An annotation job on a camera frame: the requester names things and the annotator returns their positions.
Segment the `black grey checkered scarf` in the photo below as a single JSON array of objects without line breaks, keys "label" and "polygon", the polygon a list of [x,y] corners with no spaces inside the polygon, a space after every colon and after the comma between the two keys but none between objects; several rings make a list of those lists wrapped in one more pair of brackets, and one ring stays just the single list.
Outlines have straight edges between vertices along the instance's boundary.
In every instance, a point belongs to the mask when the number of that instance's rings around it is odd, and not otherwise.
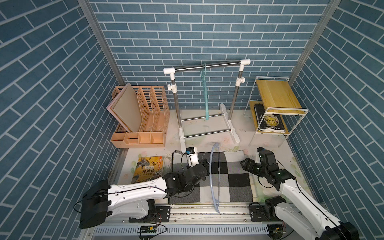
[{"label": "black grey checkered scarf", "polygon": [[246,159],[244,152],[214,152],[212,156],[212,174],[200,181],[191,194],[181,194],[182,198],[170,197],[169,204],[213,203],[211,188],[220,203],[253,200],[249,173],[241,166],[241,161]]}]

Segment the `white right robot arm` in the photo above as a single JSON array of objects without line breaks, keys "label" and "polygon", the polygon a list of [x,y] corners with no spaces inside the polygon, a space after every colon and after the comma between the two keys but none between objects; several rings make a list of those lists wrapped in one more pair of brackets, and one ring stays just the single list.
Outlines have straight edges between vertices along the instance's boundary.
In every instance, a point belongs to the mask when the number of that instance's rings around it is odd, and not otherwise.
[{"label": "white right robot arm", "polygon": [[266,199],[263,207],[265,218],[272,222],[281,220],[305,240],[358,240],[357,228],[350,222],[343,223],[329,213],[309,195],[284,167],[280,167],[273,152],[258,148],[260,161],[246,158],[241,161],[243,170],[269,184],[281,193]]}]

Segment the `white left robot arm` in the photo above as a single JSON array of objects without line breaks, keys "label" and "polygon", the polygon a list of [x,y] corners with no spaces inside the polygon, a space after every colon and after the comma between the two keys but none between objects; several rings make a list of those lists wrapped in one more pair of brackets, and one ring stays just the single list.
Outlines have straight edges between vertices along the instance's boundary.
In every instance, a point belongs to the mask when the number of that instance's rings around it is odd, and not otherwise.
[{"label": "white left robot arm", "polygon": [[185,198],[209,174],[210,164],[204,160],[183,173],[170,172],[148,182],[110,185],[101,180],[83,193],[79,228],[96,227],[108,217],[143,219],[154,214],[156,199]]}]

